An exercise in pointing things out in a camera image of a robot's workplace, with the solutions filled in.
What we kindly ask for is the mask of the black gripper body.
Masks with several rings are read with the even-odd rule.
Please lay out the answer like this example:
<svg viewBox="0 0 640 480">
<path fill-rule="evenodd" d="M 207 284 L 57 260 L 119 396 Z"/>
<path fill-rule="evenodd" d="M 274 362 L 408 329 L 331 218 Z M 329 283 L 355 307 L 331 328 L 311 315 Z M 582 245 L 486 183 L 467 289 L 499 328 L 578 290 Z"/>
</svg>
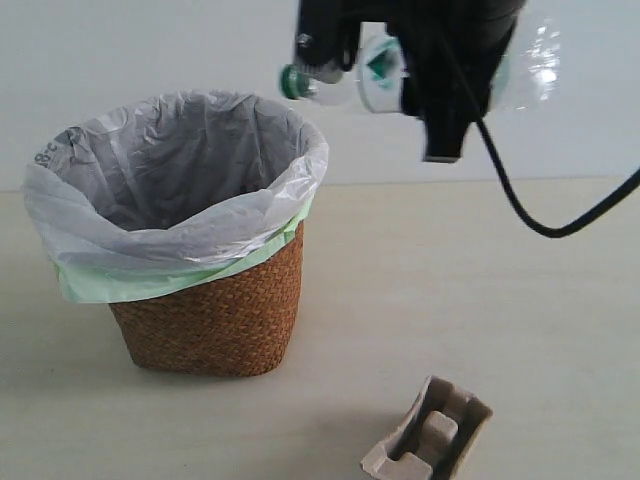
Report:
<svg viewBox="0 0 640 480">
<path fill-rule="evenodd" d="M 399 41 L 408 78 L 399 114 L 426 120 L 488 111 L 490 83 L 524 9 L 521 1 L 358 1 L 360 27 L 381 23 Z"/>
</svg>

